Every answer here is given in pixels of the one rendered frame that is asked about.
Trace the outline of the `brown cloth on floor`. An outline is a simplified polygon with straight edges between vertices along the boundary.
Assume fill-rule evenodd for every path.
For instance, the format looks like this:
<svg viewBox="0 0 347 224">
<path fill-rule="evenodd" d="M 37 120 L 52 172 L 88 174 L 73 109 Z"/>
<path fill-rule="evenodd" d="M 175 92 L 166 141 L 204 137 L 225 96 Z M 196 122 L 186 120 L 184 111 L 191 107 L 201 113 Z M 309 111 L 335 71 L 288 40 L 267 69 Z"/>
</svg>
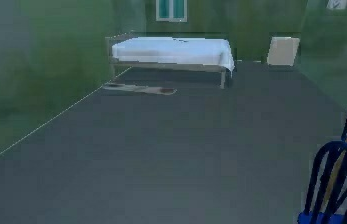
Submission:
<svg viewBox="0 0 347 224">
<path fill-rule="evenodd" d="M 114 91 L 118 93 L 173 95 L 177 92 L 175 88 L 121 84 L 121 83 L 107 83 L 107 84 L 104 84 L 102 88 L 104 90 Z"/>
</svg>

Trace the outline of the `bed with white sheet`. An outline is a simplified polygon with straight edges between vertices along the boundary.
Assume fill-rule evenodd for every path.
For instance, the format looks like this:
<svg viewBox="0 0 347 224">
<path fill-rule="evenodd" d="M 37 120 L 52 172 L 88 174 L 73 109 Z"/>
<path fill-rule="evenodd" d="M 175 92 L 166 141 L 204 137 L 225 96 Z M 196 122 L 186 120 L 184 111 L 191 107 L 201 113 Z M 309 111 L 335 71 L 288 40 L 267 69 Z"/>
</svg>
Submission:
<svg viewBox="0 0 347 224">
<path fill-rule="evenodd" d="M 121 34 L 105 38 L 108 62 L 115 66 L 171 69 L 220 74 L 220 88 L 233 79 L 235 62 L 225 39 L 142 37 Z"/>
</svg>

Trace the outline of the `white framed window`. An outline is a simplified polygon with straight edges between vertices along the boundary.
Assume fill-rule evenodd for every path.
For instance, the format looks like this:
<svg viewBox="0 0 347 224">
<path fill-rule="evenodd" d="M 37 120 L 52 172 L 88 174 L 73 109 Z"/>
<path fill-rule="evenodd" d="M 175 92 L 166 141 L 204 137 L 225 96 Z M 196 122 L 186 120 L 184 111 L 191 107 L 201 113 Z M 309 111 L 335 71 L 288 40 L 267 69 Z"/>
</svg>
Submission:
<svg viewBox="0 0 347 224">
<path fill-rule="evenodd" d="M 155 0 L 155 11 L 159 22 L 186 22 L 188 0 Z"/>
</svg>

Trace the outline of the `beige bedside cabinet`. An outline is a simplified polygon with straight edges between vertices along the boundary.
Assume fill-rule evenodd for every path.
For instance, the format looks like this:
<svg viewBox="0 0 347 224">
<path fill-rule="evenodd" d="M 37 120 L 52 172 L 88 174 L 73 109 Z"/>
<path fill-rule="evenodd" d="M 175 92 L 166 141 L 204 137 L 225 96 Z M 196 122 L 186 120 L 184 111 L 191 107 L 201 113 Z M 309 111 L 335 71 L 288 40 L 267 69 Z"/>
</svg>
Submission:
<svg viewBox="0 0 347 224">
<path fill-rule="evenodd" d="M 272 37 L 267 55 L 269 65 L 293 66 L 300 39 L 295 37 Z"/>
</svg>

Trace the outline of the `framed wall picture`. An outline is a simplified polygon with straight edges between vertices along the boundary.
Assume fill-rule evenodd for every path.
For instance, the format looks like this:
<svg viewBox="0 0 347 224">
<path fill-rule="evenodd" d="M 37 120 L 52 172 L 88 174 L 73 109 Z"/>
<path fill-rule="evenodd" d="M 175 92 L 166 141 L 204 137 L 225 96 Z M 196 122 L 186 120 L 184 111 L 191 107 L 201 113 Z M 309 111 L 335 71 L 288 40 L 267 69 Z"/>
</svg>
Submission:
<svg viewBox="0 0 347 224">
<path fill-rule="evenodd" d="M 344 10 L 347 7 L 347 0 L 328 0 L 326 8 L 329 10 Z"/>
</svg>

